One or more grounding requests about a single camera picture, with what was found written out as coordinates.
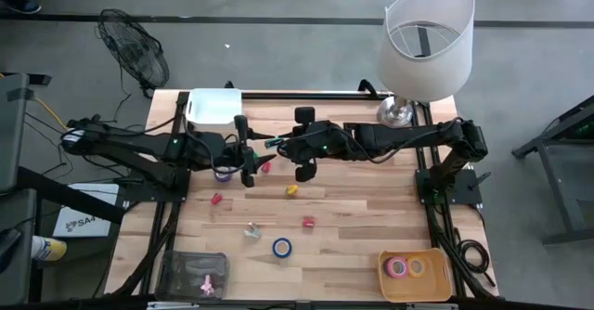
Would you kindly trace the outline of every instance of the concrete floor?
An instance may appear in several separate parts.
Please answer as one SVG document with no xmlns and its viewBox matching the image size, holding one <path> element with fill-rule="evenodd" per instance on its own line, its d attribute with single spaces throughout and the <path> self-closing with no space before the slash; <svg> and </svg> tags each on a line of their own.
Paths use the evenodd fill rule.
<svg viewBox="0 0 594 310">
<path fill-rule="evenodd" d="M 45 13 L 379 18 L 393 0 L 38 0 Z M 594 0 L 477 0 L 477 19 L 593 20 Z M 117 63 L 92 23 L 0 21 L 0 70 L 43 72 L 52 84 L 37 92 L 63 119 L 112 117 L 123 97 Z M 375 77 L 380 27 L 146 24 L 171 69 L 167 88 L 353 90 Z M 543 248 L 562 232 L 540 160 L 515 161 L 512 148 L 592 94 L 592 30 L 480 29 L 475 31 L 470 80 L 456 94 L 458 112 L 484 129 L 490 149 L 476 164 L 492 172 L 482 184 L 487 236 L 503 296 L 514 301 L 594 307 L 594 242 Z M 120 112 L 122 126 L 143 123 L 149 110 L 136 84 Z M 30 112 L 50 122 L 31 104 Z M 57 140 L 57 136 L 40 128 Z M 49 143 L 26 130 L 21 163 L 43 171 L 57 162 Z M 76 157 L 65 183 L 112 176 Z M 56 171 L 55 175 L 65 170 Z M 89 296 L 105 256 L 47 274 L 47 299 Z"/>
</svg>

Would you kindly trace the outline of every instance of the fan grille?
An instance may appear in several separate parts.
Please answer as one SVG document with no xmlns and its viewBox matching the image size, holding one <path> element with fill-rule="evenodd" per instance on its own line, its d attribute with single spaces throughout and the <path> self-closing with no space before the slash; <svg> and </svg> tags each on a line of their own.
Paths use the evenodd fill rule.
<svg viewBox="0 0 594 310">
<path fill-rule="evenodd" d="M 120 65 L 144 88 L 163 87 L 169 67 L 161 44 L 119 9 L 104 9 L 97 25 L 101 39 Z"/>
</svg>

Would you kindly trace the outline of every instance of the silver lamp base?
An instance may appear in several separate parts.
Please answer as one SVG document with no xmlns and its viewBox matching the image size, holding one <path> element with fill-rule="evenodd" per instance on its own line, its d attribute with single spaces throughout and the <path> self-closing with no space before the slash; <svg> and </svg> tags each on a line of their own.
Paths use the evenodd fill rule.
<svg viewBox="0 0 594 310">
<path fill-rule="evenodd" d="M 402 97 L 385 98 L 378 110 L 378 121 L 386 126 L 398 128 L 407 125 L 412 119 L 410 101 Z"/>
</svg>

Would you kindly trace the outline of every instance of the white lampshade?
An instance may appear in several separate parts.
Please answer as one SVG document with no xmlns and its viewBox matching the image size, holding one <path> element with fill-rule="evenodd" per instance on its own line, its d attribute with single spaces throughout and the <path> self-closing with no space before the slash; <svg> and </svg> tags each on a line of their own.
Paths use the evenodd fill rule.
<svg viewBox="0 0 594 310">
<path fill-rule="evenodd" d="M 474 0 L 396 0 L 385 9 L 378 68 L 381 82 L 409 100 L 430 102 L 452 96 L 471 74 L 473 21 Z M 428 26 L 454 36 L 446 40 L 441 33 L 433 32 L 435 39 L 447 41 L 446 46 L 432 48 L 426 58 L 415 57 L 407 41 L 402 45 L 402 31 L 430 30 Z"/>
</svg>

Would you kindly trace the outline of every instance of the wooden table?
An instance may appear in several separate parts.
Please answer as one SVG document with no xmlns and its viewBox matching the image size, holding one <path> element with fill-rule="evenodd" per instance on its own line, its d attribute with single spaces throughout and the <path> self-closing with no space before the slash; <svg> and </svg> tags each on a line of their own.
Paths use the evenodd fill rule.
<svg viewBox="0 0 594 310">
<path fill-rule="evenodd" d="M 173 116 L 178 92 L 155 93 L 147 127 Z M 318 120 L 374 123 L 379 105 L 379 101 L 353 100 L 243 103 L 250 127 L 270 135 L 287 133 L 296 125 L 296 107 L 315 107 Z M 435 123 L 451 120 L 457 114 L 453 97 L 433 102 L 432 111 Z M 167 126 L 153 133 L 170 131 Z M 251 146 L 259 155 L 274 153 L 265 149 L 264 141 L 251 142 Z M 442 159 L 447 152 L 448 148 L 440 147 Z M 288 199 L 285 188 L 296 184 L 295 167 L 280 156 L 272 160 L 269 174 L 255 177 L 252 188 L 245 188 L 237 175 L 221 184 L 212 172 L 194 173 L 179 216 L 174 248 L 226 254 L 231 263 L 226 299 L 384 301 L 377 279 L 378 254 L 383 250 L 431 248 L 426 214 L 418 203 L 414 183 L 413 174 L 418 169 L 415 151 L 404 149 L 393 161 L 381 165 L 333 160 L 318 160 L 317 165 L 316 178 L 299 184 L 294 199 Z M 215 192 L 224 199 L 212 206 L 210 199 Z M 124 217 L 106 292 L 120 287 L 144 256 L 155 206 L 141 203 Z M 302 228 L 306 215 L 315 217 L 314 229 Z M 452 219 L 463 239 L 475 239 L 488 249 L 475 211 L 452 206 Z M 249 222 L 260 227 L 263 235 L 259 240 L 244 237 Z M 272 242 L 280 237 L 288 238 L 293 245 L 292 255 L 283 260 L 271 252 Z M 160 258 L 155 261 L 156 265 L 160 262 Z M 153 270 L 151 289 L 157 272 Z M 477 278 L 488 286 L 483 276 Z"/>
</svg>

